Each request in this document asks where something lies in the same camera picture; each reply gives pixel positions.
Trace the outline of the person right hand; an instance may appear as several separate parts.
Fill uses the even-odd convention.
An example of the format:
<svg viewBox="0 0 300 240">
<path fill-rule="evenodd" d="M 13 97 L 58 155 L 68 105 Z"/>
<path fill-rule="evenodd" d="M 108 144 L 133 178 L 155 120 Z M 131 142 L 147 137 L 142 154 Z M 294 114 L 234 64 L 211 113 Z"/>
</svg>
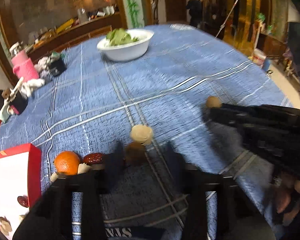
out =
<svg viewBox="0 0 300 240">
<path fill-rule="evenodd" d="M 300 211 L 300 180 L 290 174 L 281 173 L 274 206 L 276 213 L 282 215 L 282 225 L 288 226 Z"/>
</svg>

